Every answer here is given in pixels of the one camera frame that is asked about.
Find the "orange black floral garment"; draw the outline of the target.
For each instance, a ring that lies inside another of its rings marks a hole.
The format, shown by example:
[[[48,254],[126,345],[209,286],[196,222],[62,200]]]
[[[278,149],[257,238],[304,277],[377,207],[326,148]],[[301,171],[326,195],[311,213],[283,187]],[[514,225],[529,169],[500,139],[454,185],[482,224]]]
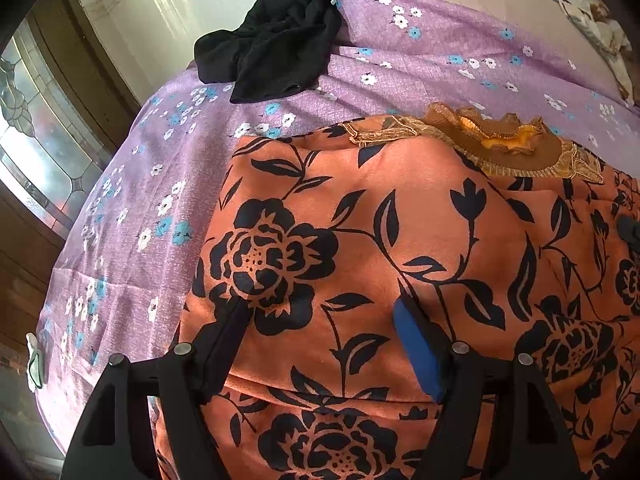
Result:
[[[539,119],[434,105],[243,139],[196,262],[182,341],[250,322],[203,408],[233,479],[407,479],[440,408],[392,321],[400,296],[502,360],[529,354],[582,476],[639,421],[639,183]]]

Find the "purple floral bedsheet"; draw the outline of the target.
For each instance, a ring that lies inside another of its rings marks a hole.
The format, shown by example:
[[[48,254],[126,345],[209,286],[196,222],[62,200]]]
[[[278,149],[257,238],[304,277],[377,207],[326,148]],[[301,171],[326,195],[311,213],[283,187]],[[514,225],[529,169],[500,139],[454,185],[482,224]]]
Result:
[[[295,93],[202,81],[188,68],[142,106],[89,186],[53,267],[37,336],[46,379],[37,408],[66,450],[114,352],[162,354],[178,325],[198,248],[242,138],[283,139],[428,103],[485,118],[541,117],[627,174],[639,171],[639,111],[578,58],[565,18],[500,20],[444,0],[338,0],[343,27],[326,68]]]

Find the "brown white patterned cloth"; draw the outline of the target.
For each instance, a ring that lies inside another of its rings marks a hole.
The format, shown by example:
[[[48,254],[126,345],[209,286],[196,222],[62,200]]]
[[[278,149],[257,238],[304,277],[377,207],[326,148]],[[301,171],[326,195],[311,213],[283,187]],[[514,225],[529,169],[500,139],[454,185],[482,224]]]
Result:
[[[639,58],[619,21],[603,0],[558,0],[573,25],[608,64],[618,91],[629,105],[639,104]]]

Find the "stained glass window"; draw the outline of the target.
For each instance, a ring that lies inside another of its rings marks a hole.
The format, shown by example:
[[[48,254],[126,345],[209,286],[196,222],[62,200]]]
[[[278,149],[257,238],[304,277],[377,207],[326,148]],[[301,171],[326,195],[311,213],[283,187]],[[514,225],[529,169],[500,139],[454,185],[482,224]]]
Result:
[[[1,182],[65,238],[111,158],[21,22],[1,55]]]

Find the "black crumpled garment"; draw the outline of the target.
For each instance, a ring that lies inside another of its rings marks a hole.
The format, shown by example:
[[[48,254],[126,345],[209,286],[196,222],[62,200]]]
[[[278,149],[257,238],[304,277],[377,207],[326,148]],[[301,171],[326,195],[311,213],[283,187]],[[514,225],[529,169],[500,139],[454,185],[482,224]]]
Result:
[[[256,0],[240,27],[195,41],[198,78],[231,82],[233,104],[295,96],[326,69],[341,26],[333,0]]]

